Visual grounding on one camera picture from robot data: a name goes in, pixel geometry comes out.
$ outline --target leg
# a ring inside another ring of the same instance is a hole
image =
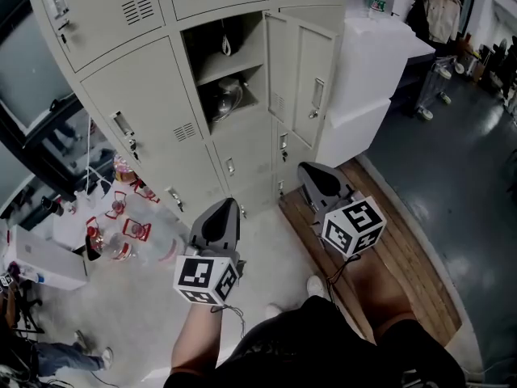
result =
[[[100,356],[87,356],[82,353],[79,344],[73,346],[65,344],[36,344],[38,355],[38,375],[50,377],[59,368],[84,369],[86,371],[99,371],[104,368],[103,358]]]

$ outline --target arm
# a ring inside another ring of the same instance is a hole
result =
[[[347,273],[377,343],[395,323],[416,320],[404,290],[373,249],[348,264]]]
[[[6,322],[10,329],[16,324],[15,291],[11,288],[9,288],[9,297],[7,299]]]
[[[216,368],[223,312],[193,304],[172,350],[171,373],[206,374]]]

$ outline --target water bottle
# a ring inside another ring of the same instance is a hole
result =
[[[386,0],[370,0],[370,19],[382,19],[385,17]]]

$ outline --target open locker door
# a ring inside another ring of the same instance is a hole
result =
[[[270,12],[264,12],[264,26],[267,108],[313,148],[330,97],[340,35]]]

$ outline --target white shoe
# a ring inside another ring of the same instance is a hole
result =
[[[274,303],[270,303],[266,306],[266,319],[274,318],[282,312],[283,310],[281,310],[277,305],[275,305]]]
[[[104,361],[104,370],[108,370],[113,365],[113,351],[111,348],[106,348],[103,351],[103,354],[101,355]]]
[[[91,354],[91,349],[88,346],[88,344],[86,343],[86,339],[85,339],[84,335],[82,334],[82,332],[81,331],[75,331],[74,332],[74,338],[75,338],[75,341],[79,345],[81,345],[82,353],[84,353],[85,355],[90,355]]]
[[[309,294],[309,297],[325,297],[325,289],[323,288],[322,279],[320,279],[318,276],[311,276],[307,280],[307,293]]]

